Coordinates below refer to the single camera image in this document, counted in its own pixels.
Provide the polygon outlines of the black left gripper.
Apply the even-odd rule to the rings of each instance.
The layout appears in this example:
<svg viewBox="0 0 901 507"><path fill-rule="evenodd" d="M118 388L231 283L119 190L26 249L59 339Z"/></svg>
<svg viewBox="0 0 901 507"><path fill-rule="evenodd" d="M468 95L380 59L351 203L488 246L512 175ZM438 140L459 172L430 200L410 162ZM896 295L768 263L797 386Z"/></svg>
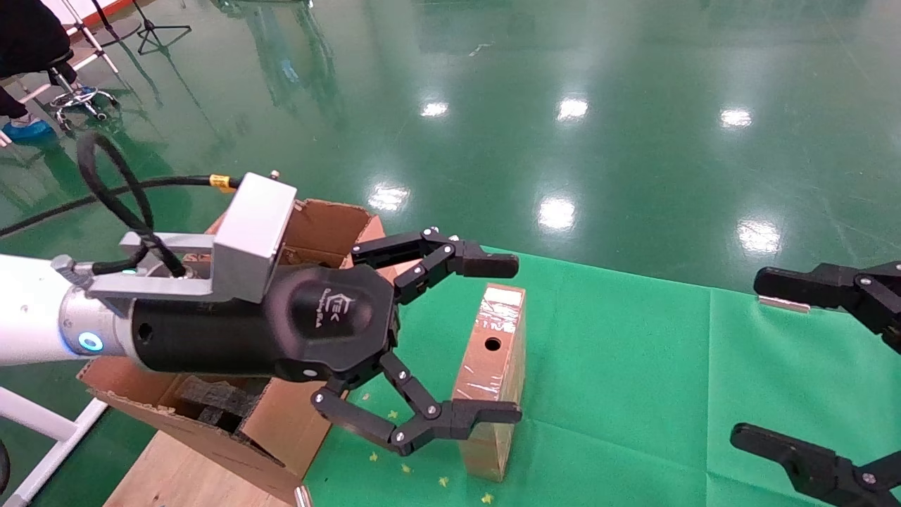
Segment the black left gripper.
<svg viewBox="0 0 901 507"><path fill-rule="evenodd" d="M367 265L281 266L260 303L133 305L137 360L151 371L360 386L397 344L395 286Z"/></svg>

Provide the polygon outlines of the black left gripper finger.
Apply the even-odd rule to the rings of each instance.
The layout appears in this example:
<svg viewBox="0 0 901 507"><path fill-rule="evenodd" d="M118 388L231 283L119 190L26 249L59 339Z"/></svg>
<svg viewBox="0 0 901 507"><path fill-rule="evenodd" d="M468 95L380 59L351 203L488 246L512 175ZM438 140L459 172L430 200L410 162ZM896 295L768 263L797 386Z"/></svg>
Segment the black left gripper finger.
<svg viewBox="0 0 901 507"><path fill-rule="evenodd" d="M312 395L312 405L329 423L398 455L411 455L435 439L464 441L480 423L514 425L522 411L517 402L450 400L437 402L393 352L379 359L383 373L414 412L402 425L342 398L346 385L332 378Z"/></svg>
<svg viewBox="0 0 901 507"><path fill-rule="evenodd" d="M511 279L520 268L514 254L489 253L475 242L445 237L434 227L354 244L351 260L375 270L414 263L393 279L393 300L398 305L415 301L451 274Z"/></svg>

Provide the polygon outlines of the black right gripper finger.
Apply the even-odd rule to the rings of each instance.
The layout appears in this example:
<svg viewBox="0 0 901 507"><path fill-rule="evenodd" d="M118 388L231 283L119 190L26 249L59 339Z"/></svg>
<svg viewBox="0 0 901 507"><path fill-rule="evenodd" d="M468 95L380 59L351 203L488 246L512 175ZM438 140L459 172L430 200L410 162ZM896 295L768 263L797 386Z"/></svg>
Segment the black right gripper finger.
<svg viewBox="0 0 901 507"><path fill-rule="evenodd" d="M799 494L833 506L899 506L892 490L900 484L900 452L866 465L833 449L793 439L756 425L739 423L730 435L733 447L784 468Z"/></svg>
<svg viewBox="0 0 901 507"><path fill-rule="evenodd" d="M842 308L892 350L900 352L900 264L870 268L821 263L801 273L775 267L757 271L754 292L818 308Z"/></svg>

